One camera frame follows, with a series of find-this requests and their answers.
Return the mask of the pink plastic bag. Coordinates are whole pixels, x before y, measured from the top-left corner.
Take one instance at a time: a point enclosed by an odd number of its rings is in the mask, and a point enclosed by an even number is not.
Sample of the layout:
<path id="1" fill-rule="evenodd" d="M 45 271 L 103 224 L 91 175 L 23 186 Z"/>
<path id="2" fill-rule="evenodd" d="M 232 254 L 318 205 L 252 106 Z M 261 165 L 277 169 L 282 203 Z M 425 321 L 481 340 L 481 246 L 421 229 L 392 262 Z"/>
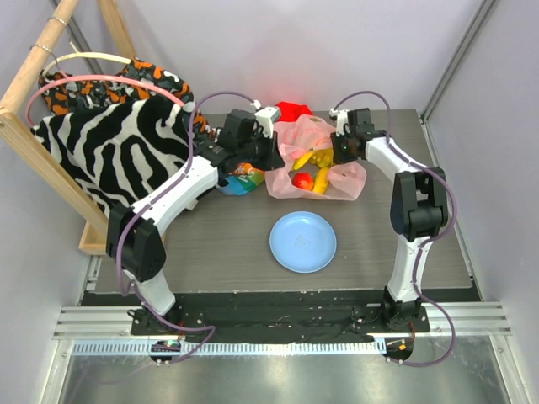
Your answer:
<path id="1" fill-rule="evenodd" d="M 296 122 L 275 124 L 280 154 L 285 162 L 283 168 L 267 172 L 265 184 L 268 194 L 277 199 L 319 199 L 346 200 L 357 199 L 366 185 L 366 170 L 357 162 L 330 167 L 329 186 L 325 194 L 316 194 L 292 185 L 296 173 L 310 173 L 315 180 L 317 166 L 307 163 L 298 171 L 292 170 L 294 161 L 309 150 L 332 148 L 330 135 L 334 127 L 316 116 L 303 115 Z"/>

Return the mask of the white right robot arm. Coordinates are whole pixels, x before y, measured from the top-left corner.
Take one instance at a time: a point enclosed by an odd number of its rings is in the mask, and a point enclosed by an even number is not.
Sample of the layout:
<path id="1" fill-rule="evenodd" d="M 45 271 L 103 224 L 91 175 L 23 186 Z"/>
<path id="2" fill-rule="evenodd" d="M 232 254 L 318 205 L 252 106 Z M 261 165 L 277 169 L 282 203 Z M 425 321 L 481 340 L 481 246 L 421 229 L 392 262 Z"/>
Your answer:
<path id="1" fill-rule="evenodd" d="M 389 216 L 398 244 L 380 320 L 389 332 L 400 332 L 419 315 L 430 244 L 449 219 L 445 172 L 418 163 L 376 130 L 369 109 L 332 109 L 329 116 L 336 124 L 330 135 L 334 163 L 364 160 L 392 181 Z"/>

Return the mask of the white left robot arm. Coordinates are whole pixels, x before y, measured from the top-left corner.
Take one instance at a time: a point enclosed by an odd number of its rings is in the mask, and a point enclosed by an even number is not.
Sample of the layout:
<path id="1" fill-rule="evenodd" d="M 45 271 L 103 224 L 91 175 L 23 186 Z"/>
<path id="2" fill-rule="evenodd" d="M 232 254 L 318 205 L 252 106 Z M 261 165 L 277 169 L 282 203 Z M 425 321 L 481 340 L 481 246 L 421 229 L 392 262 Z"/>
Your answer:
<path id="1" fill-rule="evenodd" d="M 150 325 L 160 335 L 173 334 L 179 325 L 173 310 L 176 299 L 163 272 L 163 233 L 198 197 L 226 183 L 241 164 L 263 172 L 284 167 L 274 130 L 280 116 L 275 106 L 255 113 L 234 109 L 216 141 L 200 142 L 193 157 L 155 191 L 129 207 L 118 204 L 109 213 L 106 252 L 154 310 Z"/>

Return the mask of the yellow fake banana bunch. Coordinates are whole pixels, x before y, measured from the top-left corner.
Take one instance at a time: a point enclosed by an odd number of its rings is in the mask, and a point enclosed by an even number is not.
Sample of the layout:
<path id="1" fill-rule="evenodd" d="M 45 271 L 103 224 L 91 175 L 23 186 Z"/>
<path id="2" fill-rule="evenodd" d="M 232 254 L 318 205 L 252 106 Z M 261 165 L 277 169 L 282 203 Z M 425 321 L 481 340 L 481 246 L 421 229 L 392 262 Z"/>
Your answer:
<path id="1" fill-rule="evenodd" d="M 330 167 L 323 167 L 318 170 L 315 177 L 312 191 L 316 194 L 325 194 L 328 190 L 329 180 L 328 174 Z"/>

